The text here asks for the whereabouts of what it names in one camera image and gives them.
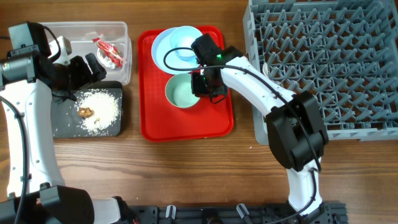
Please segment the green bowl with rice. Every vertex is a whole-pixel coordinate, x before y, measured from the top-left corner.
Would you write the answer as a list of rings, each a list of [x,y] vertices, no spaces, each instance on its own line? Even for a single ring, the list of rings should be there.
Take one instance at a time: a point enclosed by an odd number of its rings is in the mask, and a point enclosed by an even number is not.
[[[192,93],[192,76],[189,73],[170,78],[165,86],[165,95],[171,105],[181,109],[190,108],[200,100]]]

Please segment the brown food scrap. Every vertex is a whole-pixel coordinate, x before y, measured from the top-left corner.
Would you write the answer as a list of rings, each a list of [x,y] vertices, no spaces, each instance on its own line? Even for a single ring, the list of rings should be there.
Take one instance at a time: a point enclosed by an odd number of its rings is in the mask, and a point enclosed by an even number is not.
[[[79,108],[78,115],[81,116],[82,118],[89,118],[94,115],[94,111],[91,110],[90,108]]]

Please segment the red snack wrapper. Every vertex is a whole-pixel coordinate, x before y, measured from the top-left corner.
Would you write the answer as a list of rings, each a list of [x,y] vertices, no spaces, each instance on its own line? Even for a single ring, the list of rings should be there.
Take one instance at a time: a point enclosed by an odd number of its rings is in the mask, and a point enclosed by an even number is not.
[[[109,44],[99,37],[93,39],[93,42],[98,47],[97,57],[103,65],[110,69],[122,67],[124,59],[113,44]]]

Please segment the white plastic spoon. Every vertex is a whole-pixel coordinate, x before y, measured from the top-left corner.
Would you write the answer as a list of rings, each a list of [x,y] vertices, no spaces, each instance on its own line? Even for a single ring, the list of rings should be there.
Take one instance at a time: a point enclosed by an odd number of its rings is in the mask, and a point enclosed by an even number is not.
[[[264,64],[263,64],[263,66],[262,66],[262,72],[263,72],[263,74],[264,74],[267,78],[269,78],[269,67],[268,67],[268,64],[267,64],[267,63],[264,63]]]

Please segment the small light blue bowl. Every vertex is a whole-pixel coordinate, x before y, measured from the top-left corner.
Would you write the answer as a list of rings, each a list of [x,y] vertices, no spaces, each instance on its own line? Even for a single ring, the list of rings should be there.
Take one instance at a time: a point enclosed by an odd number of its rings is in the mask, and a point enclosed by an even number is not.
[[[192,26],[181,26],[176,28],[170,36],[170,46],[172,49],[185,47],[185,49],[175,50],[175,55],[185,61],[193,60],[195,53],[191,50],[193,42],[202,36],[201,31]]]

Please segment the large light blue plate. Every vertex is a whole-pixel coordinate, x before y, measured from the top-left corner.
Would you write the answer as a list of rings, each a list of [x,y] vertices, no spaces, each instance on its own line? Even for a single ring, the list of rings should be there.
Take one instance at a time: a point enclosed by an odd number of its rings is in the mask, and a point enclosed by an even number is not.
[[[164,56],[165,54],[169,51],[172,50],[170,46],[170,36],[171,33],[176,29],[177,27],[169,28],[166,29],[165,31],[162,31],[154,40],[151,48],[151,54],[152,54],[152,59],[156,66],[161,69],[163,72],[171,74],[171,75],[176,75],[181,73],[181,71],[176,71],[176,70],[171,70],[168,67],[165,66],[164,64]],[[174,51],[169,53],[167,58],[166,58],[166,63],[170,67],[173,68],[193,68],[193,67],[199,67],[199,64],[197,63],[197,58],[193,60],[182,60],[178,58]]]

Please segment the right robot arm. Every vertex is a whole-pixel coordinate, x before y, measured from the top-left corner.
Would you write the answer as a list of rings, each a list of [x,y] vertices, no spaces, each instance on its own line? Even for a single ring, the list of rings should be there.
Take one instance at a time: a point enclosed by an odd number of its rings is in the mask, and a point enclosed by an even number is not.
[[[195,39],[191,48],[203,74],[194,72],[196,96],[220,96],[233,89],[266,119],[268,144],[286,168],[290,206],[306,217],[323,202],[318,189],[320,159],[328,135],[315,97],[308,91],[287,90],[257,70],[236,48],[219,48],[210,35]]]

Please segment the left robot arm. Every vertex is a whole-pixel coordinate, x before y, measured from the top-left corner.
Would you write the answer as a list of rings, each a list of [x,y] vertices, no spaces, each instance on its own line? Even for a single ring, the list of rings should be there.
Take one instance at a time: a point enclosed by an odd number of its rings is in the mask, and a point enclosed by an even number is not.
[[[122,223],[129,207],[120,197],[93,200],[67,187],[55,158],[51,125],[53,98],[73,100],[74,91],[105,78],[93,54],[59,63],[36,22],[9,28],[12,49],[1,60],[1,103],[9,138],[11,174],[2,223]]]

